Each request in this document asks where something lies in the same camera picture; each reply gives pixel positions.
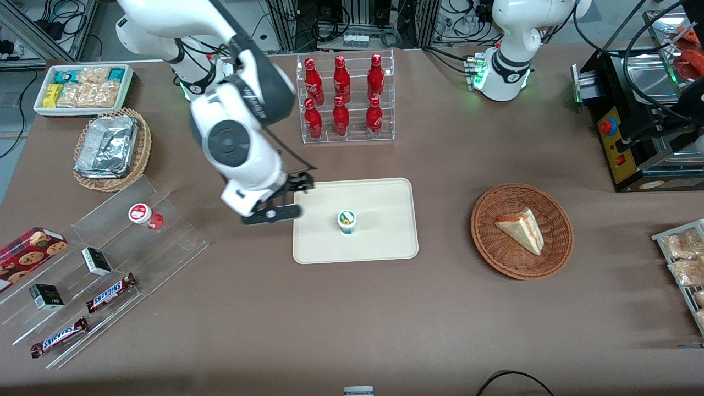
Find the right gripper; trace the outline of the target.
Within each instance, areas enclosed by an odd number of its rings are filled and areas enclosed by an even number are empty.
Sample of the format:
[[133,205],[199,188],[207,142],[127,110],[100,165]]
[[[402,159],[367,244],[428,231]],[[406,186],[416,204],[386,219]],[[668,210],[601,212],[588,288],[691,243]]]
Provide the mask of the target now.
[[315,187],[314,178],[308,172],[279,172],[267,179],[262,187],[244,187],[238,180],[225,178],[221,200],[241,215],[241,222],[247,226],[292,221],[302,216],[300,205],[267,206],[257,210],[262,204],[274,197],[303,191],[307,193]]

